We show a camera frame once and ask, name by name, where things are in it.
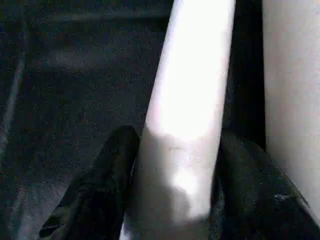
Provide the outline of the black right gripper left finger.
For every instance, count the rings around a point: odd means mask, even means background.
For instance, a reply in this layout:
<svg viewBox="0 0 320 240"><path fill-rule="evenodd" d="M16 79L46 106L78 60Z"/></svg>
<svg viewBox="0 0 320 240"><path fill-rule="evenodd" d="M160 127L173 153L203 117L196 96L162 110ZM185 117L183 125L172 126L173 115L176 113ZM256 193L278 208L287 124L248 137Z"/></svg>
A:
<svg viewBox="0 0 320 240"><path fill-rule="evenodd" d="M115 129L92 167L76 177L42 225L40 240L117 240L129 199L140 138L130 125Z"/></svg>

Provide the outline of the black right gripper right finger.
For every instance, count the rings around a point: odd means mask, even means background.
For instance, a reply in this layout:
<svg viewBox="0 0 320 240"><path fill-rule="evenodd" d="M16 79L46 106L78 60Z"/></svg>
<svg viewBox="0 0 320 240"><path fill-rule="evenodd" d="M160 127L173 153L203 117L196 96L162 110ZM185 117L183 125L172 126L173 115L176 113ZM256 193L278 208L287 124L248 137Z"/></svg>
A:
<svg viewBox="0 0 320 240"><path fill-rule="evenodd" d="M223 130L212 192L214 240L317 240L319 221L256 143Z"/></svg>

